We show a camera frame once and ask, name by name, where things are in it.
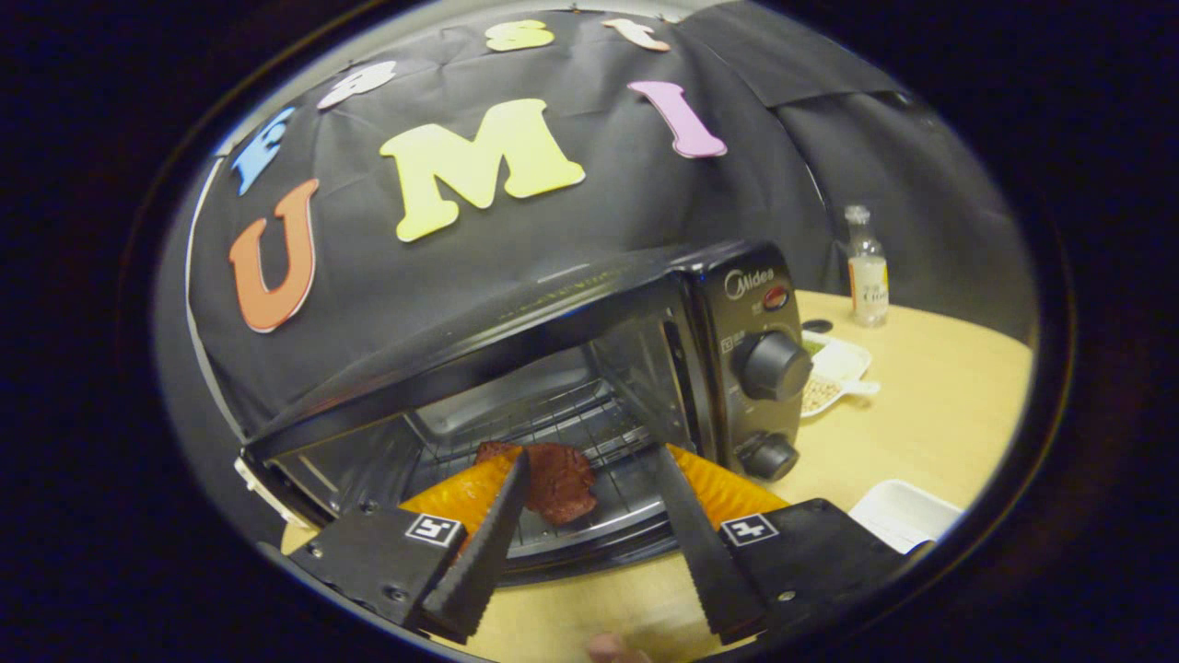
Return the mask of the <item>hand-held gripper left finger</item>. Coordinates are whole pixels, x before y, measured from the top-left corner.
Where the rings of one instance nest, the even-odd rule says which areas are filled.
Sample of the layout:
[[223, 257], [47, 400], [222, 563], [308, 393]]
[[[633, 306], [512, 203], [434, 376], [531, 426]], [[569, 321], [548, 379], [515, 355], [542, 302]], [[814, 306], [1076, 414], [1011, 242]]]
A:
[[476, 634], [507, 562], [531, 483], [506, 449], [399, 506], [358, 506], [289, 559], [342, 600], [417, 634]]

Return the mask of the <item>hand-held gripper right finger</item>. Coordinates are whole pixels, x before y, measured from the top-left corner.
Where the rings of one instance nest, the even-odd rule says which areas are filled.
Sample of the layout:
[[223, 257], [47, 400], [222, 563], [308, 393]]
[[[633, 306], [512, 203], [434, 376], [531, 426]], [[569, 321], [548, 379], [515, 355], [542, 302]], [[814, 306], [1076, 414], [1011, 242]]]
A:
[[656, 484], [705, 621], [724, 645], [845, 621], [931, 545], [901, 550], [834, 503], [789, 504], [674, 445], [657, 449]]

